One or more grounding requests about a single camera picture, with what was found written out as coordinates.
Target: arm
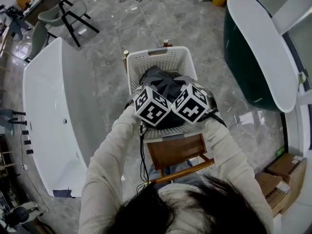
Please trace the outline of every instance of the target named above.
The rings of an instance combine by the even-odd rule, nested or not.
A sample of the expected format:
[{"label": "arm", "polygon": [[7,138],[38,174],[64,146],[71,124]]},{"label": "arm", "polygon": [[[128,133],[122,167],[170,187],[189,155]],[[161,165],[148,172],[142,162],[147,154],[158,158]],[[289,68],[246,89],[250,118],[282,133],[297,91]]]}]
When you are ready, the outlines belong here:
[{"label": "arm", "polygon": [[129,106],[90,160],[81,194],[79,234],[99,233],[122,203],[121,176],[137,118]]},{"label": "arm", "polygon": [[207,138],[214,154],[219,178],[237,187],[265,224],[268,233],[273,232],[273,216],[261,188],[254,178],[254,171],[229,130],[212,119],[206,124]]}]

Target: basket handle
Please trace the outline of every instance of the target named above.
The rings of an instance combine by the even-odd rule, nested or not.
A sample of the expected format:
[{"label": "basket handle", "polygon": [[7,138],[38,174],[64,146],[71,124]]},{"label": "basket handle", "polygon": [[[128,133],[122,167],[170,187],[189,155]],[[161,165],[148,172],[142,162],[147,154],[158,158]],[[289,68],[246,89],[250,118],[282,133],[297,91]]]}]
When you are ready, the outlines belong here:
[{"label": "basket handle", "polygon": [[167,52],[168,52],[168,48],[167,47],[147,50],[147,53],[148,53],[149,56],[164,55]]}]

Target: white long-sleeve shirt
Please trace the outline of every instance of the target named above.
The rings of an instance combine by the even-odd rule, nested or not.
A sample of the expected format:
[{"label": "white long-sleeve shirt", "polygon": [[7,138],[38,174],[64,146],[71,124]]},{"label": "white long-sleeve shirt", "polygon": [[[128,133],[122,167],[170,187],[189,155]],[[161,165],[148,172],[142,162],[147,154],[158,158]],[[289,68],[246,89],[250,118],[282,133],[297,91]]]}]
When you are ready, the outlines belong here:
[{"label": "white long-sleeve shirt", "polygon": [[[122,204],[121,176],[127,155],[127,148],[138,125],[134,107],[129,106],[117,119],[112,131],[91,158],[86,181],[81,195],[79,234],[98,234],[110,223]],[[211,144],[219,179],[237,187],[257,212],[269,233],[273,232],[273,216],[254,171],[248,165],[245,154],[233,140],[229,130],[212,119],[206,123],[206,137]],[[186,184],[169,184],[161,188],[159,196],[191,200],[187,190],[198,190]],[[170,233],[197,233],[203,221],[199,213],[190,209],[179,210]]]}]

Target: denim jeans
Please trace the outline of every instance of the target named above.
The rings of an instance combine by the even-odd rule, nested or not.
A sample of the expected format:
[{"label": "denim jeans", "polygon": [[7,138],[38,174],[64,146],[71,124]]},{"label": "denim jeans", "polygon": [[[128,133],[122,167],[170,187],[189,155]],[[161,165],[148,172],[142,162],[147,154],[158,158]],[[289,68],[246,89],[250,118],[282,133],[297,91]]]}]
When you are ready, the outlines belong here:
[{"label": "denim jeans", "polygon": [[[165,175],[174,174],[174,173],[177,173],[179,171],[190,168],[192,166],[193,166],[192,163],[189,160],[187,160],[187,161],[184,161],[182,163],[173,165],[171,167],[166,167],[164,169],[164,174]],[[154,165],[151,165],[148,174],[149,174],[149,180],[161,177],[160,170],[155,170]],[[191,174],[188,174],[186,176],[174,179],[173,183],[189,184],[189,185],[194,185],[194,186],[201,186],[204,184],[203,180],[201,179],[201,177],[197,173],[191,173]],[[156,184],[155,188],[157,188],[157,190],[159,190],[160,188],[164,187],[165,185],[169,185],[169,184],[170,184],[170,182]]]}]

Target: gray marble floor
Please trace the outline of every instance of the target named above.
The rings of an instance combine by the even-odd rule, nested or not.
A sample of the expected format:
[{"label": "gray marble floor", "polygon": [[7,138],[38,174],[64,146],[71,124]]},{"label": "gray marble floor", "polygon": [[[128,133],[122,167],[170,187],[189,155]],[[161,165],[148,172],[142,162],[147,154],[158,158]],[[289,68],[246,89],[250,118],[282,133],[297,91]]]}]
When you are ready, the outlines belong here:
[{"label": "gray marble floor", "polygon": [[[62,37],[81,52],[93,65],[94,94],[100,107],[106,133],[123,111],[128,96],[127,77],[122,63],[124,50],[130,52],[158,47],[164,39],[175,46],[190,49],[198,83],[210,89],[218,102],[221,115],[234,139],[246,153],[255,171],[261,170],[283,146],[282,126],[278,113],[258,110],[249,105],[240,91],[223,58],[224,8],[215,7],[209,0],[82,0],[87,4],[89,22],[100,30],[99,34],[81,24],[74,25],[81,43],[77,48],[66,28],[52,28],[51,33]],[[12,52],[21,58],[27,56],[30,32],[21,45],[14,43]],[[2,105],[22,110],[22,74],[26,63],[9,58],[4,77]],[[14,152],[20,182],[30,199],[36,201],[45,213],[42,220],[58,233],[76,233],[80,210],[79,198],[49,197],[31,156],[24,155],[23,163],[33,184],[21,166],[20,129],[15,136],[7,136],[9,148]],[[147,164],[151,164],[149,155]],[[128,150],[123,174],[123,196],[134,195],[139,179],[139,142],[136,135]]]}]

